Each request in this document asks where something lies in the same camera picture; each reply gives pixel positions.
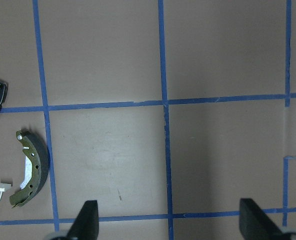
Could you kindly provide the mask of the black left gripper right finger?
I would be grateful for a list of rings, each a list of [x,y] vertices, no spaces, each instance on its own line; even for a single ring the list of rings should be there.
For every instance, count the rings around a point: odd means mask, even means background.
[[[239,231],[244,240],[281,240],[283,235],[252,198],[239,200]]]

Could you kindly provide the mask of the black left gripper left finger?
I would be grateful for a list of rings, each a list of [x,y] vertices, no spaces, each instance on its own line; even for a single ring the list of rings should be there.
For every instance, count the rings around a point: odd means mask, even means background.
[[[96,200],[87,200],[66,238],[68,240],[97,240],[99,236],[99,210]]]

